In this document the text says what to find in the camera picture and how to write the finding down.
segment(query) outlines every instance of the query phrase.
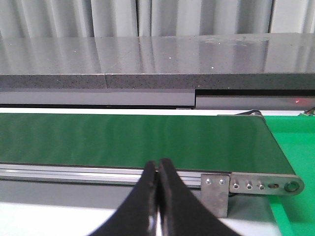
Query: gray countertop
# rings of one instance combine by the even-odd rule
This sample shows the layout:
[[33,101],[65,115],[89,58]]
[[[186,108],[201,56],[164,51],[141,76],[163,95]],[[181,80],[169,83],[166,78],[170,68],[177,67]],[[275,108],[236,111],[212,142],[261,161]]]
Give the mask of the gray countertop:
[[1,39],[0,89],[315,89],[315,35]]

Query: white curtain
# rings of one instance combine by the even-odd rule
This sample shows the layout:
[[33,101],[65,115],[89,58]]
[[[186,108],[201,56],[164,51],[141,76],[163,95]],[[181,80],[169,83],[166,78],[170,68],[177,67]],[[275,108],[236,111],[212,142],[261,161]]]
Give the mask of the white curtain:
[[315,0],[0,0],[0,37],[314,32]]

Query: green conveyor belt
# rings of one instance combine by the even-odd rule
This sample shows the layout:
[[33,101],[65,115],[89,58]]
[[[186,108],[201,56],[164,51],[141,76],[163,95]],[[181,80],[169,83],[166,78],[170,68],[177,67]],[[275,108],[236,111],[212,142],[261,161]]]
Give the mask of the green conveyor belt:
[[[260,118],[104,117],[0,114],[0,161],[142,167],[171,157],[181,169],[292,172]],[[315,118],[265,118],[305,183],[299,195],[271,198],[275,218],[284,236],[314,236]]]
[[260,117],[0,114],[0,162],[294,174]]

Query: metal bracket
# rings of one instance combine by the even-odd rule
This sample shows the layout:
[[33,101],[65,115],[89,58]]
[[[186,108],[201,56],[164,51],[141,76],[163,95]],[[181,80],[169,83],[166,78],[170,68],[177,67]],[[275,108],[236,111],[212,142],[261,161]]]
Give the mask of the metal bracket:
[[201,202],[217,218],[227,217],[229,185],[229,175],[201,175]]

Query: green belt surface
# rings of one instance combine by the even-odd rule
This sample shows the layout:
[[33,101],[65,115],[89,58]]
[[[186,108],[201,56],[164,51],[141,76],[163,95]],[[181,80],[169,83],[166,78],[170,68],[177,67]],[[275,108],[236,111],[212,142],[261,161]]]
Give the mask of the green belt surface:
[[294,174],[261,117],[0,114],[0,162]]

